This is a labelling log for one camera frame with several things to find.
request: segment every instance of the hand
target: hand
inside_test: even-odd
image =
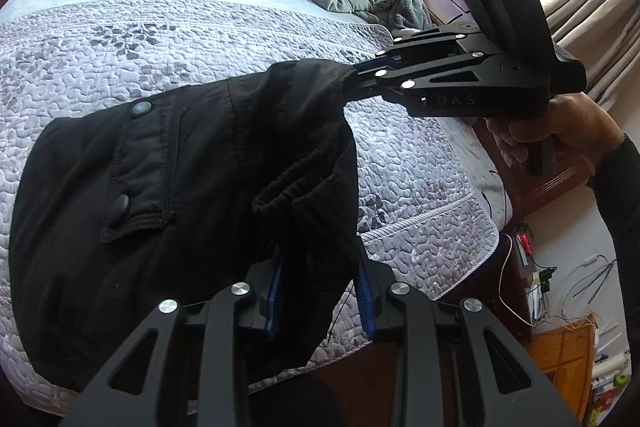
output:
[[[556,95],[549,100],[546,113],[538,118],[487,118],[486,126],[509,166],[514,159],[526,162],[527,143],[556,135],[556,150],[584,156],[593,169],[624,139],[620,127],[583,92]]]

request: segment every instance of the black sleeve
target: black sleeve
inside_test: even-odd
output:
[[[596,166],[592,187],[616,249],[635,368],[640,363],[640,154],[628,136]]]

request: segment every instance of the curtain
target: curtain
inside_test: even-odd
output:
[[[611,109],[629,81],[640,82],[638,0],[555,0],[544,6],[553,40],[587,71],[585,92]]]

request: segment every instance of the snap button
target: snap button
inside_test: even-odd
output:
[[[138,102],[131,107],[131,114],[134,117],[142,116],[143,114],[147,114],[151,111],[151,102],[147,102],[146,100],[143,102]]]
[[[115,227],[122,221],[124,216],[129,210],[129,197],[126,194],[121,194],[113,200],[109,214],[107,214],[107,223],[110,227]]]

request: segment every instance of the wooden headboard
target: wooden headboard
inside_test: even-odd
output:
[[[473,20],[464,0],[423,0],[436,24]],[[482,147],[500,174],[513,206],[512,223],[518,223],[534,210],[549,204],[572,188],[584,183],[590,176],[589,166],[581,156],[564,155],[558,158],[556,172],[548,176],[529,176],[519,165],[511,168],[505,163],[487,131],[484,120],[479,118],[473,126]]]

